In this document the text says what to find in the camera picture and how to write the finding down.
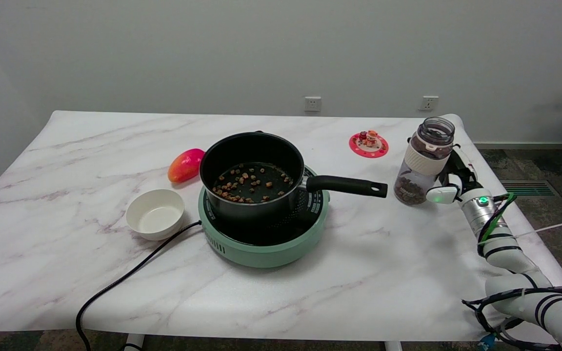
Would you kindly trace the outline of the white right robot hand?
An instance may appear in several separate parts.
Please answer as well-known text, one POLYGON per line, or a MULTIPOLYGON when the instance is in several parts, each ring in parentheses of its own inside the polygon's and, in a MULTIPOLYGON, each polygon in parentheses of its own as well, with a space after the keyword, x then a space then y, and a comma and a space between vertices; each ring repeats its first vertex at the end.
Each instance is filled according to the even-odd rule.
POLYGON ((435 138, 413 134, 395 181, 396 198, 406 205, 427 201, 450 204, 479 187, 475 172, 455 152, 452 136, 435 138))

